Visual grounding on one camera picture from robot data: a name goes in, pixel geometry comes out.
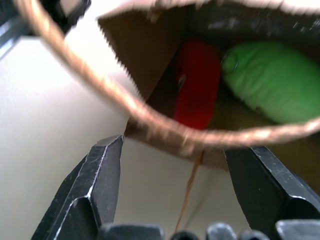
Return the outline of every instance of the green object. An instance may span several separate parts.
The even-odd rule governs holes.
[[[278,42],[233,47],[222,62],[224,81],[251,109],[277,123],[320,117],[320,67]]]

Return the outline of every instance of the white surface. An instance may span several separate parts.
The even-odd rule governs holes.
[[[119,2],[93,0],[66,40],[100,74],[137,94],[94,18]],[[63,179],[98,140],[122,134],[128,116],[98,98],[37,38],[0,60],[0,239],[29,239]],[[158,223],[172,233],[191,163],[126,140],[116,222]],[[202,168],[186,218],[204,234],[212,221],[248,225],[228,174]]]
[[[125,139],[116,223],[153,223],[173,234],[183,204],[192,163]],[[237,201],[230,175],[201,166],[180,229],[205,239],[210,223],[225,222],[236,233],[249,226]]]

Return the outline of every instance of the red object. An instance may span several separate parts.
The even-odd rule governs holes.
[[[183,43],[175,66],[177,122],[199,130],[208,126],[214,115],[220,73],[220,58],[214,47],[196,39]]]

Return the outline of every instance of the black metal part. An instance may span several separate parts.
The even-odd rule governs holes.
[[[319,240],[319,220],[281,220],[276,224],[281,240]],[[206,240],[272,240],[264,233],[248,230],[238,237],[231,226],[218,222],[206,230]],[[157,225],[106,224],[100,228],[98,240],[165,240],[164,231]],[[199,240],[193,233],[181,231],[170,240]]]
[[[165,234],[157,225],[106,224],[100,228],[97,240],[164,240]]]
[[[232,184],[252,229],[270,239],[279,220],[320,219],[320,199],[266,147],[225,151]]]
[[[75,8],[65,15],[61,0],[41,0],[42,6],[66,34],[91,5],[91,0],[80,0]],[[12,0],[0,0],[0,59],[14,46],[21,36],[32,36],[33,32],[19,15]]]
[[[95,240],[112,223],[120,182],[122,136],[100,140],[65,178],[33,240]]]
[[[112,224],[122,136],[94,145],[67,176],[32,239],[164,240],[157,225]],[[252,229],[238,237],[218,222],[206,240],[319,240],[320,198],[266,147],[225,151],[235,193]],[[198,240],[187,231],[170,240]]]
[[[91,5],[91,0],[79,0],[75,8],[66,15],[61,5],[61,0],[40,0],[44,9],[50,13],[52,19],[59,25],[64,33],[67,33],[72,26],[82,17]]]
[[[276,230],[282,240],[319,240],[319,220],[282,220],[276,223]]]

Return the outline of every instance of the string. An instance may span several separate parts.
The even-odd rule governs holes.
[[[176,223],[176,226],[175,226],[175,232],[178,231],[179,229],[179,226],[180,226],[180,223],[181,223],[181,220],[185,214],[185,211],[186,211],[186,208],[187,208],[187,205],[188,205],[188,202],[189,202],[189,198],[190,198],[190,195],[191,195],[191,189],[192,189],[192,186],[195,182],[195,179],[196,179],[196,174],[197,174],[197,171],[198,171],[198,168],[199,166],[201,165],[202,163],[202,160],[204,158],[204,154],[205,154],[205,151],[203,150],[200,154],[199,157],[197,157],[193,163],[193,167],[192,167],[192,172],[191,172],[191,176],[188,180],[188,183],[186,185],[186,192],[185,192],[185,196],[184,196],[184,201],[183,201],[183,205],[182,205],[182,208],[181,208],[181,212],[180,212],[180,215],[179,215],[179,219]]]

